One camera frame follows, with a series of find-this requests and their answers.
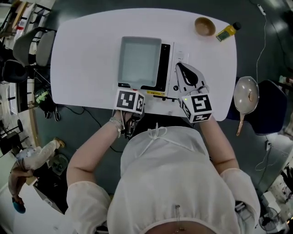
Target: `hand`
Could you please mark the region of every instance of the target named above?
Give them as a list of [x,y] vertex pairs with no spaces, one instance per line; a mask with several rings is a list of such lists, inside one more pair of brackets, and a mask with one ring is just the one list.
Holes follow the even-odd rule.
[[19,196],[15,196],[15,197],[14,197],[14,200],[15,200],[17,203],[19,203],[20,205],[24,205],[24,202],[23,202],[23,200],[22,200],[21,197],[19,197]]
[[27,177],[32,177],[33,176],[33,171],[32,170],[28,170],[27,171]]
[[[125,122],[127,122],[131,118],[132,114],[133,113],[131,113],[131,112],[126,112],[126,114],[125,114]],[[122,121],[121,111],[116,110],[116,112],[115,112],[113,117]]]

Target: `black chair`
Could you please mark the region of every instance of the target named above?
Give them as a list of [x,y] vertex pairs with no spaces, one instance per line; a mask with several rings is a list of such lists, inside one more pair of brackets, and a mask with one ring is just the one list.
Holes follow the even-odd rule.
[[[36,51],[36,61],[30,61],[29,50],[31,43],[38,32],[43,32]],[[44,27],[37,27],[19,37],[13,46],[13,56],[24,66],[37,63],[36,68],[46,67],[50,64],[50,58],[55,40],[56,31]]]
[[[260,90],[259,103],[252,113],[245,115],[244,121],[251,124],[256,135],[277,133],[283,127],[287,97],[271,80],[265,80],[258,86]],[[234,105],[234,99],[232,99],[227,118],[239,120],[239,111]]]
[[20,83],[28,78],[28,69],[16,60],[7,60],[2,70],[2,78],[6,82]]
[[7,154],[10,150],[14,155],[17,155],[22,147],[22,143],[19,139],[19,135],[17,132],[12,132],[7,136],[0,139],[0,149],[2,154]]
[[0,131],[4,132],[2,134],[0,134],[0,137],[4,136],[5,134],[8,134],[9,132],[13,131],[14,129],[19,129],[19,133],[23,132],[23,126],[22,126],[22,122],[20,121],[20,119],[17,120],[17,126],[14,127],[14,128],[11,128],[11,129],[7,129],[7,128],[4,128],[4,124],[3,122],[1,121],[0,122]]

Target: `dark floor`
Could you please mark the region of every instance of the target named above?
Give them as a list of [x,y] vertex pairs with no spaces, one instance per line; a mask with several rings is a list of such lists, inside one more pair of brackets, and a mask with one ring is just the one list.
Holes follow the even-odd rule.
[[[266,49],[259,61],[259,82],[262,80],[278,80],[280,75],[288,76],[291,73],[286,66],[293,67],[293,37],[290,34],[287,24],[283,21],[283,12],[289,10],[285,0],[279,1],[256,1],[260,3],[267,13],[267,42]],[[242,29],[236,34],[237,45],[237,76],[256,75],[256,60],[264,45],[263,27],[265,19],[258,8],[249,0],[57,0],[53,10],[48,18],[47,27],[58,29],[59,25],[69,19],[85,16],[102,11],[110,11],[124,8],[168,8],[182,11],[191,11],[194,13],[211,16],[222,21],[234,23],[239,21]],[[279,32],[280,40],[277,37],[276,30]],[[282,52],[280,42],[282,43],[285,55]],[[76,111],[82,111],[81,107],[72,107]],[[108,121],[112,111],[89,108],[91,113],[101,124]],[[46,144],[52,137],[59,137],[67,143],[67,148],[63,153],[70,158],[77,148],[81,146],[95,131],[98,130],[98,124],[85,112],[83,115],[75,115],[70,110],[60,109],[62,120],[55,122],[52,118],[47,120],[43,117],[40,109],[36,110],[37,125],[42,144]],[[224,120],[219,123],[227,138],[231,142],[241,169],[247,172],[254,184],[258,184],[262,176],[262,171],[255,171],[255,166],[262,161],[265,156],[264,136],[256,136],[252,127],[245,123],[242,133],[236,137],[237,121]],[[290,152],[293,143],[286,137],[280,135],[268,136],[272,141],[273,148],[269,155],[269,166],[260,183],[260,189],[266,190],[279,174],[286,157],[282,152]],[[116,150],[123,150],[127,143],[124,139],[119,139],[114,144]],[[99,166],[96,175],[99,185],[106,191],[114,193],[119,181],[119,163],[121,154],[109,150],[105,155],[103,162]]]

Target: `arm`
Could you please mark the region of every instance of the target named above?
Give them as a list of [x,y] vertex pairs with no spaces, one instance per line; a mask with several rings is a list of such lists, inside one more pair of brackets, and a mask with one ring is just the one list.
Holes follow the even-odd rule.
[[221,174],[226,169],[239,168],[233,148],[214,117],[201,122],[200,127],[217,172]]
[[22,170],[14,169],[11,171],[11,174],[17,177],[31,177],[33,175],[33,172],[31,170],[29,170],[28,172],[24,172]]
[[[120,111],[116,111],[114,117],[121,120]],[[107,122],[76,151],[67,168],[68,186],[79,181],[95,183],[94,171],[117,136],[115,124]]]
[[24,202],[23,202],[23,200],[22,200],[21,197],[19,197],[18,195],[15,195],[15,196],[12,196],[12,197],[14,198],[14,200],[15,200],[17,203],[19,203],[19,204],[21,204],[21,205],[24,205]]

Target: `wrist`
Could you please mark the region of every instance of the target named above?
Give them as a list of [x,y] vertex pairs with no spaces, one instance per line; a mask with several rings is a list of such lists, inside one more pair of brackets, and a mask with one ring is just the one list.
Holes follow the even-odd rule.
[[199,122],[200,126],[210,124],[211,122],[216,122],[214,116],[211,116],[209,120]]
[[116,112],[115,112],[113,118],[115,118],[115,119],[117,119],[117,120],[119,120],[119,121],[122,121],[122,113],[121,113],[121,111],[116,110]]
[[121,131],[124,129],[122,122],[115,117],[112,117],[110,118],[109,123],[116,128],[119,138],[121,136]]

